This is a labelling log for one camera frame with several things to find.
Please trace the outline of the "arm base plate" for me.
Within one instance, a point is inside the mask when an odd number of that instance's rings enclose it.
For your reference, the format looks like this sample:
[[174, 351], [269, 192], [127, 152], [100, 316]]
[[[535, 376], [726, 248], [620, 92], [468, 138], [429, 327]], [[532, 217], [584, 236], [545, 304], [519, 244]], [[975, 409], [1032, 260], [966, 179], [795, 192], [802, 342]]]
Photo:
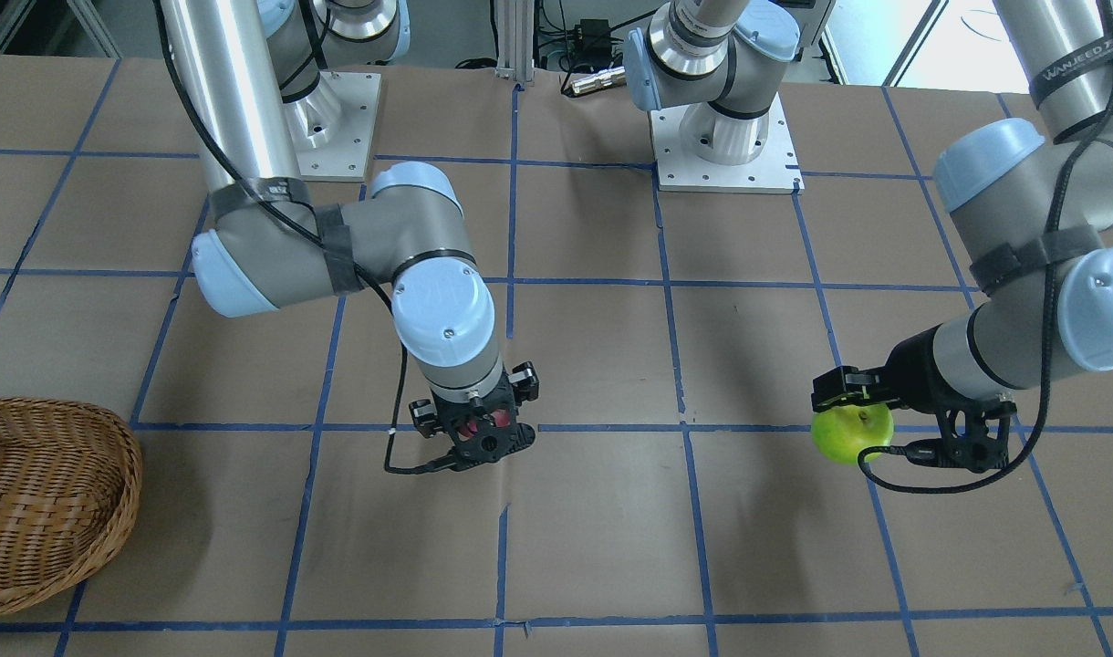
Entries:
[[707, 102], [648, 112], [662, 192], [798, 194], [806, 189], [784, 102], [751, 120]]
[[378, 72], [323, 72], [314, 91], [283, 104], [303, 179], [368, 179], [381, 86]]

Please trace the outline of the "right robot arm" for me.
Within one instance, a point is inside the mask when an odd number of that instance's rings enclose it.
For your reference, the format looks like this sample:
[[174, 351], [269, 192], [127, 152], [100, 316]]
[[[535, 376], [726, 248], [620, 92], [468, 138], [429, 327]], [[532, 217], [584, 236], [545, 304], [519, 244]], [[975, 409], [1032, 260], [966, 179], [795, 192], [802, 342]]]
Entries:
[[493, 295], [447, 175], [395, 163], [368, 200], [314, 205], [259, 4], [156, 1], [152, 11], [209, 178], [214, 226], [194, 237], [191, 262], [210, 307], [240, 318], [372, 288], [431, 388], [411, 412], [420, 433], [449, 433], [484, 458], [531, 443], [518, 411], [536, 399], [538, 377], [528, 363], [504, 366]]

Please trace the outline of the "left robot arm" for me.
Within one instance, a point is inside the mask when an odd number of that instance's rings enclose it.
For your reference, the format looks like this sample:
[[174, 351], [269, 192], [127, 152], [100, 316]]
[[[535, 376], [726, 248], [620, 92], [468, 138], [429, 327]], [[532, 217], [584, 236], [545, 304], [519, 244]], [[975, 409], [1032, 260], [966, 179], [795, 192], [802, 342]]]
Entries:
[[[887, 403], [923, 414], [1006, 401], [1050, 379], [1113, 370], [1113, 1], [995, 4], [1047, 133], [1007, 118], [940, 154], [932, 178], [987, 296], [971, 315], [904, 340], [878, 369], [814, 381], [816, 412]], [[636, 107], [700, 105], [713, 124], [757, 121], [797, 26], [769, 1], [670, 1], [631, 30], [623, 66]]]

